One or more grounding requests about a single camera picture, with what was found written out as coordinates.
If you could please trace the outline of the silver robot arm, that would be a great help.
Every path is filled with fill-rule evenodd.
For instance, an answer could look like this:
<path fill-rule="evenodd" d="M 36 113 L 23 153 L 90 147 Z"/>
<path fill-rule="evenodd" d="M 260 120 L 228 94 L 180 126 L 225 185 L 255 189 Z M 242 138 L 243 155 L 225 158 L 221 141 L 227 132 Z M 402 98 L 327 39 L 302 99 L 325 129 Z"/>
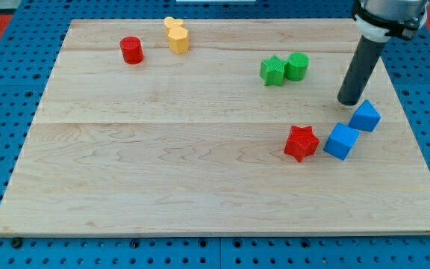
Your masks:
<path fill-rule="evenodd" d="M 354 0 L 352 18 L 370 41 L 412 40 L 427 21 L 428 5 L 428 0 Z"/>

